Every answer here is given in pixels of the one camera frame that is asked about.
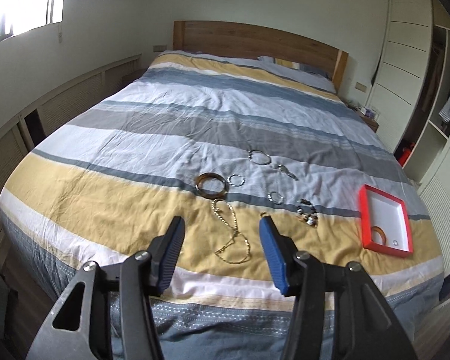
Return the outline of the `large silver bangle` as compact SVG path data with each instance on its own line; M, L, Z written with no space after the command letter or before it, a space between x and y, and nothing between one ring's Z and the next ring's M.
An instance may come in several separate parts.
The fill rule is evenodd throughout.
M250 150L248 152L248 157L253 164L257 164L259 166L265 166L272 163L271 156L261 150Z

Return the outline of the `silver ring bangle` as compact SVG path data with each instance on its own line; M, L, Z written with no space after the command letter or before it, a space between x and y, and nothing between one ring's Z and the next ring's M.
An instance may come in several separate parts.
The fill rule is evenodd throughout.
M275 205L281 205L284 202L284 196L276 191L270 191L268 193L268 199Z

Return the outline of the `striped duvet cover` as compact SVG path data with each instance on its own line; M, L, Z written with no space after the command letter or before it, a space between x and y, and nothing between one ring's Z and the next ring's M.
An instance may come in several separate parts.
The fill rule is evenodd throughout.
M17 165L0 218L58 296L87 261L120 263L186 230L152 302L167 359L277 359L293 302L274 286L258 226L319 261L361 263L409 336L444 267L426 206L379 137L314 74L167 51Z

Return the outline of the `dark brown bangle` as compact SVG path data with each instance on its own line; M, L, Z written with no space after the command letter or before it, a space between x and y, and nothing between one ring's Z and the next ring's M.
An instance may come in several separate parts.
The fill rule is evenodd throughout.
M213 172L205 172L195 178L195 190L201 197L215 200L226 197L229 186L223 176Z

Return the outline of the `wooden nightstand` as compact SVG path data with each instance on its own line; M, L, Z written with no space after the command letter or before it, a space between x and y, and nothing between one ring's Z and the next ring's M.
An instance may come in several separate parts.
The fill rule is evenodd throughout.
M360 109L356 106L351 106L348 105L348 108L350 108L355 114L357 114L359 116L359 118L374 132L376 133L378 128L379 128L379 124L371 117L366 116L365 114L362 113L362 111L360 111Z

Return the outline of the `amber bangle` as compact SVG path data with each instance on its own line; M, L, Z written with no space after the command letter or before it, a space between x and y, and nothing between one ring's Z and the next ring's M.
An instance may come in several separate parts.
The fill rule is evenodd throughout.
M379 236L380 244L387 245L387 236L382 228L378 226L372 226L370 230L372 233L377 234Z

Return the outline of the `wall switch plate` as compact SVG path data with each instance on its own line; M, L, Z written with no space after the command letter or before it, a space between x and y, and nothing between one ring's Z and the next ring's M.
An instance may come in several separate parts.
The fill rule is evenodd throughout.
M363 93L366 93L368 91L368 87L358 81L355 84L355 88L356 88L356 90L363 92Z

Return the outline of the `white wardrobe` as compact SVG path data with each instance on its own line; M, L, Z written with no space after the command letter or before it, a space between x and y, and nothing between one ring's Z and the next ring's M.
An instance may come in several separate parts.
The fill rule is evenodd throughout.
M402 167L427 206L450 275L450 14L439 0L388 0L385 38L367 106L395 153L415 143Z

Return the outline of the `red jewelry box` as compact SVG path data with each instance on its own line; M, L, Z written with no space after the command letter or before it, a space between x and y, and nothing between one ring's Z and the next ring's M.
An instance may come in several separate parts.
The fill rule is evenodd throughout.
M362 247L380 254L408 258L413 254L413 241L407 208L403 200L364 184L358 192ZM387 245L371 232L372 226L382 228Z

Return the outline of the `wooden headboard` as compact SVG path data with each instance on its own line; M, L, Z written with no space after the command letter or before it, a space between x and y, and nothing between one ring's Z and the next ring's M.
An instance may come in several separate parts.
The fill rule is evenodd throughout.
M342 49L295 33L211 20L176 20L173 48L242 59L266 55L309 64L327 72L335 89L341 87L349 57Z

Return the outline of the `red item in wardrobe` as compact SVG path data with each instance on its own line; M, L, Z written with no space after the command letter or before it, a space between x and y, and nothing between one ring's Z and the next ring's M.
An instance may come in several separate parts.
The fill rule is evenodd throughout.
M394 156L398 163L403 167L411 155L412 150L415 147L414 142L401 141L395 150Z

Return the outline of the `grey pillow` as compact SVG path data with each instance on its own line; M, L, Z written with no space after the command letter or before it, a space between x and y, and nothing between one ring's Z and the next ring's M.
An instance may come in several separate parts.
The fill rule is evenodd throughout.
M332 82L332 77L323 69L309 64L288 61L271 56L259 56L257 60L269 72L281 77L295 80L296 82L336 94L337 90Z

